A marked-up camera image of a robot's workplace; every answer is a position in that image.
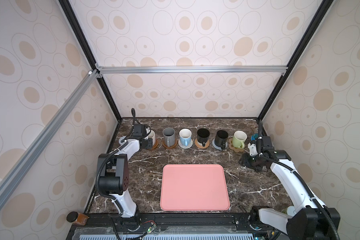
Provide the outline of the blue woven round coaster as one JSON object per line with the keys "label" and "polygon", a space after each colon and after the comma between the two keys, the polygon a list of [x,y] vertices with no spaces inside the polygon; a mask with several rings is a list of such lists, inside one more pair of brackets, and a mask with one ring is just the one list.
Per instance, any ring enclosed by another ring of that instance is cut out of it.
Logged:
{"label": "blue woven round coaster", "polygon": [[224,150],[229,146],[228,142],[225,142],[225,146],[224,146],[224,148],[222,149],[221,147],[219,147],[219,146],[216,145],[215,139],[213,139],[212,145],[213,145],[213,147],[214,147],[215,149],[217,149],[217,150],[219,150],[219,151],[224,151]]}

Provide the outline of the brown wooden round coaster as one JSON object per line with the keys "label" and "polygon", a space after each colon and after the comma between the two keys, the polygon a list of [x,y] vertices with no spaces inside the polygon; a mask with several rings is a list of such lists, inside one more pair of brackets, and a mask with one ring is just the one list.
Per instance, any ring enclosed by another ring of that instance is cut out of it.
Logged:
{"label": "brown wooden round coaster", "polygon": [[158,145],[159,145],[159,141],[156,140],[156,141],[155,141],[155,144],[154,144],[153,147],[152,147],[152,150],[155,150],[155,149],[158,147]]}

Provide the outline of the white mug pink handle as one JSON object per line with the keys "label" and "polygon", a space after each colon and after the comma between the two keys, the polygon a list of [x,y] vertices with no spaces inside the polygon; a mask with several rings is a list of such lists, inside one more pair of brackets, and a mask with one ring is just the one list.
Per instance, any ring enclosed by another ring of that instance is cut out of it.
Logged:
{"label": "white mug pink handle", "polygon": [[152,140],[152,145],[155,146],[155,144],[157,143],[157,140],[156,140],[156,133],[154,130],[150,131],[149,135],[147,136],[147,139]]}

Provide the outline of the multicolour woven round coaster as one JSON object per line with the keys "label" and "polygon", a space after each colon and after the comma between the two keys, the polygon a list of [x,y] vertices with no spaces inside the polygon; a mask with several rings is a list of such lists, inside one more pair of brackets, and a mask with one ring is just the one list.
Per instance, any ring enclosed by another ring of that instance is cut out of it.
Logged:
{"label": "multicolour woven round coaster", "polygon": [[184,146],[181,142],[181,139],[178,140],[179,147],[182,149],[189,149],[193,146],[194,141],[191,140],[187,146]]}

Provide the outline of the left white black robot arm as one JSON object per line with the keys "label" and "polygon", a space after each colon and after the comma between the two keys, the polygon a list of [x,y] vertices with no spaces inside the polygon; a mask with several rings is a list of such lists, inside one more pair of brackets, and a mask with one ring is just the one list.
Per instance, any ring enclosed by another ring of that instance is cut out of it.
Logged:
{"label": "left white black robot arm", "polygon": [[136,215],[137,205],[128,191],[130,174],[128,160],[140,149],[151,149],[153,140],[128,139],[109,154],[101,154],[98,158],[95,188],[99,195],[111,199],[123,218]]}

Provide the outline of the black mug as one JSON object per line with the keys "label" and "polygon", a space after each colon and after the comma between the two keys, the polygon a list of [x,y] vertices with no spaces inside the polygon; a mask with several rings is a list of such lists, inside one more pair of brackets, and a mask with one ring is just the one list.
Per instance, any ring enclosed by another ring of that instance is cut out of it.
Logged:
{"label": "black mug", "polygon": [[199,143],[206,143],[209,140],[210,131],[205,128],[201,128],[197,131],[197,140]]}
{"label": "black mug", "polygon": [[228,133],[224,130],[218,130],[215,137],[215,143],[217,146],[221,147],[222,149],[225,146],[225,142],[228,139]]}

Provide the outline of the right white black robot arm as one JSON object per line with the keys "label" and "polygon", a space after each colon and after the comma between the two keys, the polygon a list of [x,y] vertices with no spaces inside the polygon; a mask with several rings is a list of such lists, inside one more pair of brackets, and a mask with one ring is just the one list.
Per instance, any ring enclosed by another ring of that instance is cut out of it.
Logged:
{"label": "right white black robot arm", "polygon": [[298,173],[287,153],[273,151],[251,156],[242,154],[239,164],[255,171],[271,170],[287,191],[295,214],[290,216],[269,207],[255,206],[251,221],[261,222],[287,235],[291,240],[338,240],[340,213],[328,208]]}

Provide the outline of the white mug blue handle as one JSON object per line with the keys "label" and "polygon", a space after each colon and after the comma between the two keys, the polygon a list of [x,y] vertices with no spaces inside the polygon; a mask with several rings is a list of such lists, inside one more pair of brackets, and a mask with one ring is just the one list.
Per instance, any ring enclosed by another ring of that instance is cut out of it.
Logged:
{"label": "white mug blue handle", "polygon": [[192,132],[189,129],[182,129],[179,132],[181,142],[184,146],[187,146],[192,139]]}

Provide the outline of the rattan woven round coaster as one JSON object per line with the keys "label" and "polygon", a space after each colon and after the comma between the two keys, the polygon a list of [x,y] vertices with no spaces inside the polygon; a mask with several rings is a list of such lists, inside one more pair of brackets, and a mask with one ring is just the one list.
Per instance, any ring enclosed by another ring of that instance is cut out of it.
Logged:
{"label": "rattan woven round coaster", "polygon": [[210,141],[207,140],[206,143],[199,143],[198,140],[196,139],[196,140],[195,140],[195,145],[196,145],[196,147],[199,148],[199,149],[206,149],[206,148],[208,148],[208,147],[210,146]]}

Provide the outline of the grey mug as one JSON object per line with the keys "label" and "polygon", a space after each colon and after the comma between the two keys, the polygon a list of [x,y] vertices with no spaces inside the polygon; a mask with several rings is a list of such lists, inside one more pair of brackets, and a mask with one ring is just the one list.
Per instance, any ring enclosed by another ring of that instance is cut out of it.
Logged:
{"label": "grey mug", "polygon": [[165,128],[163,130],[163,144],[167,148],[171,148],[176,144],[175,130],[173,128]]}

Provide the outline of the cork paw print coaster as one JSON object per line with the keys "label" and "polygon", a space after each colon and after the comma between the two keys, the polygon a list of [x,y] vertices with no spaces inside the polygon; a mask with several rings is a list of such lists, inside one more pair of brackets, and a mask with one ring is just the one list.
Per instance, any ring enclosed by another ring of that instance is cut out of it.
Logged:
{"label": "cork paw print coaster", "polygon": [[230,138],[228,141],[228,147],[231,151],[235,152],[235,153],[243,153],[245,151],[244,148],[236,148],[233,145],[233,138]]}

